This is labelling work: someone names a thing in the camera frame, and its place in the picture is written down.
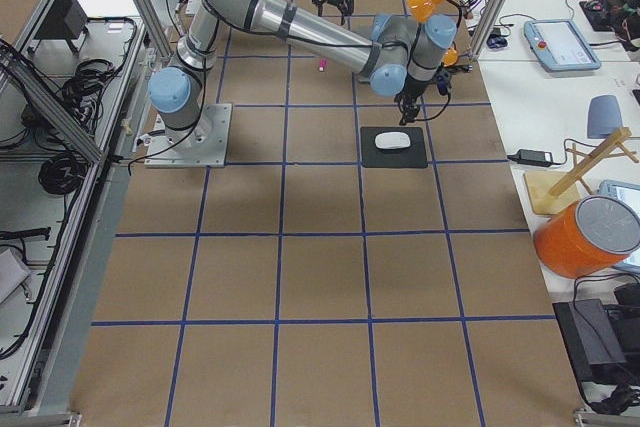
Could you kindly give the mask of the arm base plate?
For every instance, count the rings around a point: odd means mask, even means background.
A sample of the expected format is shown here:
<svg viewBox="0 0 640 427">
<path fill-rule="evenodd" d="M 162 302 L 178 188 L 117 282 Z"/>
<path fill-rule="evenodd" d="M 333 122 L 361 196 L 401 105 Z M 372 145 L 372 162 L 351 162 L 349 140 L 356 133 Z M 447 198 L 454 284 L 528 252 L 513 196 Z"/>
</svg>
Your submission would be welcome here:
<svg viewBox="0 0 640 427">
<path fill-rule="evenodd" d="M 156 115 L 155 127 L 164 133 L 150 140 L 144 163 L 150 168 L 221 168 L 225 165 L 232 103 L 206 104 L 199 123 L 188 132 L 167 130 L 163 119 Z"/>
</svg>

